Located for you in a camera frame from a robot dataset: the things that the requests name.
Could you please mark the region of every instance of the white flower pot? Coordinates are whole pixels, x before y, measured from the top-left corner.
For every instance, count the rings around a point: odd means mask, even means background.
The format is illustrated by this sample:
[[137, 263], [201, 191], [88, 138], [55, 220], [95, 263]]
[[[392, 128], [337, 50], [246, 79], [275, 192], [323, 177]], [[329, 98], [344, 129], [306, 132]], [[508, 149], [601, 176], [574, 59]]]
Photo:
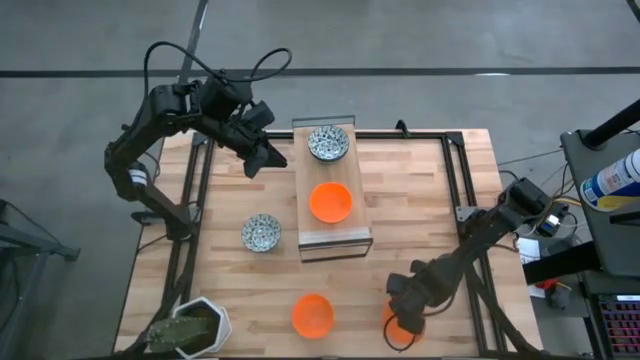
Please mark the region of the white flower pot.
[[229, 335], [231, 335], [231, 322], [229, 322], [229, 315], [227, 314], [227, 310], [225, 310], [225, 308], [223, 308], [222, 306], [218, 306], [212, 303], [204, 296], [201, 296], [195, 300], [191, 300], [188, 303], [180, 305], [177, 308], [173, 309], [173, 317], [184, 316], [184, 313], [194, 305], [204, 305], [215, 311], [220, 317], [220, 321], [218, 323], [218, 333], [216, 336], [216, 340], [213, 344], [211, 344], [211, 346], [202, 349], [194, 354], [187, 354], [182, 349], [176, 348], [176, 351], [185, 359], [195, 359], [207, 352], [218, 352], [222, 348], [224, 342], [229, 338]]

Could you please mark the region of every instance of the wooden table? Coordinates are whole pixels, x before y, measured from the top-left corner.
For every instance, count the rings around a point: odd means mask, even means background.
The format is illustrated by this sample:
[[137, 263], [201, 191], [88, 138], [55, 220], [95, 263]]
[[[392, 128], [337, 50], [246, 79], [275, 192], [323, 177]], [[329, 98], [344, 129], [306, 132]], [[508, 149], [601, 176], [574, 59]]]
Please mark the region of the wooden table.
[[[463, 133], [478, 203], [491, 207], [502, 186], [489, 133]], [[163, 148], [162, 175], [156, 183], [176, 202], [190, 143], [191, 134], [180, 134], [167, 138]], [[366, 258], [311, 264], [300, 262], [297, 248], [292, 141], [273, 144], [289, 159], [289, 166], [262, 169], [254, 179], [243, 175], [242, 163], [233, 153], [215, 150], [192, 298], [206, 296], [229, 312], [233, 333], [216, 356], [477, 355], [464, 284], [448, 311], [427, 319], [424, 339], [410, 350], [398, 354], [382, 338], [388, 274], [408, 275], [411, 260], [427, 261], [458, 245], [441, 144], [433, 140], [358, 140], [374, 246]], [[461, 175], [456, 171], [464, 202]], [[282, 226], [280, 243], [265, 254], [252, 253], [240, 240], [244, 222], [257, 213], [275, 216]], [[146, 228], [141, 244], [163, 232], [164, 226]], [[510, 239], [502, 242], [510, 244]], [[159, 307], [169, 253], [170, 243], [162, 241], [137, 257], [116, 350], [128, 346]], [[489, 259], [500, 305], [527, 340], [541, 348], [519, 257], [494, 248]], [[293, 304], [311, 292], [323, 294], [334, 307], [334, 328], [322, 340], [301, 338], [290, 321]], [[486, 309], [483, 316], [488, 330]]]

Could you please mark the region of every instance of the blue and white bowl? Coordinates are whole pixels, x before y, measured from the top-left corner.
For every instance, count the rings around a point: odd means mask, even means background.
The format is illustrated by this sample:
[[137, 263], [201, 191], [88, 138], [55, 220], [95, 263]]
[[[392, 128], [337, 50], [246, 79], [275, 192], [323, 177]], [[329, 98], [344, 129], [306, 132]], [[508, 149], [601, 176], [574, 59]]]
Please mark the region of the blue and white bowl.
[[336, 161], [349, 151], [349, 136], [337, 126], [321, 126], [309, 136], [309, 150], [321, 161]]
[[280, 223], [271, 215], [254, 215], [242, 227], [242, 243], [253, 252], [269, 251], [279, 240]]

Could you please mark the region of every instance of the keyboard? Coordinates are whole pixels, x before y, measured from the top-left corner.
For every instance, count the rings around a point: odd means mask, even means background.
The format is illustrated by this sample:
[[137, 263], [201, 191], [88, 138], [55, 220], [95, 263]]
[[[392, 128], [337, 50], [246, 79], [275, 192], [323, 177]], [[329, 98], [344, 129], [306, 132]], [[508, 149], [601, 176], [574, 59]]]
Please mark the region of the keyboard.
[[614, 357], [640, 355], [640, 295], [600, 295], [600, 313]]

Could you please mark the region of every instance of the gray floor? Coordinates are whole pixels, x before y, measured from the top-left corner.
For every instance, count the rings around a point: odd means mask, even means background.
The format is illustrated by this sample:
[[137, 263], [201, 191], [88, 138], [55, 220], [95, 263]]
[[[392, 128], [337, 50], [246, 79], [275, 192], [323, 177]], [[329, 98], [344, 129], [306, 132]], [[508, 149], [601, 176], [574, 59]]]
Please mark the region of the gray floor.
[[[151, 42], [186, 45], [196, 6], [4, 1], [0, 70], [139, 69]], [[640, 65], [640, 24], [624, 0], [212, 0], [202, 31], [197, 53], [213, 67], [251, 67], [277, 46], [293, 50], [292, 68]], [[162, 49], [152, 67], [181, 62]], [[279, 78], [255, 84], [254, 93], [275, 112], [273, 128], [292, 117], [345, 113], [362, 128], [389, 128], [400, 118], [415, 128], [488, 128], [501, 162], [555, 149], [561, 132], [597, 125], [638, 98], [639, 80]], [[82, 248], [77, 263], [48, 264], [25, 358], [97, 356], [113, 346], [140, 234], [129, 213], [141, 206], [116, 197], [102, 152], [141, 97], [140, 79], [0, 79], [0, 198]], [[541, 183], [563, 163], [557, 154], [506, 168]], [[544, 188], [559, 183], [557, 175]], [[588, 351], [581, 321], [548, 312], [538, 320], [548, 350]]]

